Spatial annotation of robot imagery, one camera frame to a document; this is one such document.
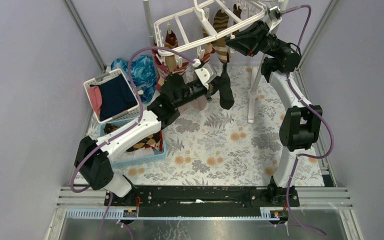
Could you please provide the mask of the black sock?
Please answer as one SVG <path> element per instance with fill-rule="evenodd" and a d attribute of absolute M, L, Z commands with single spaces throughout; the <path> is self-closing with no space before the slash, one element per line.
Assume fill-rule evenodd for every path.
<path fill-rule="evenodd" d="M 222 72 L 220 76 L 216 76 L 210 83 L 210 95 L 219 93 L 219 104 L 225 110 L 230 110 L 235 103 L 233 91 L 231 89 L 231 79 L 229 77 L 228 64 L 222 65 Z"/>

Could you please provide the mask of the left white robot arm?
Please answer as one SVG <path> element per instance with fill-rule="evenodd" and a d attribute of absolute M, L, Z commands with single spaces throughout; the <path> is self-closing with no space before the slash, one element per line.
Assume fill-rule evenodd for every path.
<path fill-rule="evenodd" d="M 160 94 L 138 117 L 99 139 L 86 136 L 76 153 L 74 175 L 86 180 L 85 189 L 105 189 L 115 194 L 124 206 L 132 204 L 135 192 L 126 177 L 115 176 L 111 160 L 134 144 L 171 125 L 179 116 L 179 108 L 201 96 L 211 96 L 223 83 L 221 76 L 198 71 L 196 80 L 184 83 L 178 74 L 167 77 Z"/>

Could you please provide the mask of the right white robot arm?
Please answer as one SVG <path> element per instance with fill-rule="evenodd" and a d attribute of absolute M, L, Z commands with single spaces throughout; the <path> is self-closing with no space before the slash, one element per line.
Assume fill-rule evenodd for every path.
<path fill-rule="evenodd" d="M 273 206 L 281 205 L 287 194 L 283 188 L 292 186 L 294 172 L 301 154 L 319 139 L 323 110 L 320 105 L 313 105 L 299 90 L 291 77 L 301 61 L 298 45 L 279 39 L 270 31 L 264 21 L 257 21 L 245 30 L 225 39 L 228 47 L 244 56 L 253 57 L 262 52 L 260 72 L 278 94 L 285 115 L 279 128 L 279 140 L 282 152 L 277 171 L 271 177 L 267 191 L 267 201 Z"/>

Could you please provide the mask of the red striped sock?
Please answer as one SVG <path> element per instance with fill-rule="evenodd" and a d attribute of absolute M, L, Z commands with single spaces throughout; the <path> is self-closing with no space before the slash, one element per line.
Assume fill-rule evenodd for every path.
<path fill-rule="evenodd" d="M 157 50 L 152 50 L 151 53 L 154 66 L 157 70 L 156 90 L 160 92 L 162 86 L 165 84 L 167 76 L 169 75 L 169 70 L 164 62 L 164 58 L 158 54 Z"/>

